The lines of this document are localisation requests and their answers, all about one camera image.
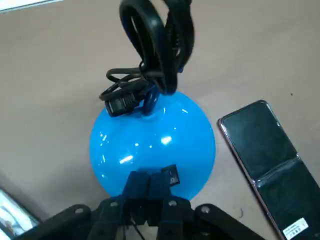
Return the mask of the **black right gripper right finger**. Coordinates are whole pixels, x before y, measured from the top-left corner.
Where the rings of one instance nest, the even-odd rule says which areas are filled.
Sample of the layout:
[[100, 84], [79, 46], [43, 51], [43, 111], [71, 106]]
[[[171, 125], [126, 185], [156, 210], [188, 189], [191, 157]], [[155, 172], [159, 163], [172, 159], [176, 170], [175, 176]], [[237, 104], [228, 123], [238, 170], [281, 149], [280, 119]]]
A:
[[192, 209], [189, 200], [171, 193], [167, 172], [150, 176], [157, 240], [262, 240], [263, 237], [211, 203]]

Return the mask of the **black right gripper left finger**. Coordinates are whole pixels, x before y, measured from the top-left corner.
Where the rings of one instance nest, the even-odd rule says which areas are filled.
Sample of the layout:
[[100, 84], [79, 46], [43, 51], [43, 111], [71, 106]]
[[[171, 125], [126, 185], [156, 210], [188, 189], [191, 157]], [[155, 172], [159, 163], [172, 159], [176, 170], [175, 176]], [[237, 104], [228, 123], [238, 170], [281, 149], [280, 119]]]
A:
[[72, 205], [36, 227], [17, 236], [18, 240], [114, 240], [118, 230], [139, 231], [144, 225], [150, 175], [132, 171], [122, 193], [100, 202], [95, 210]]

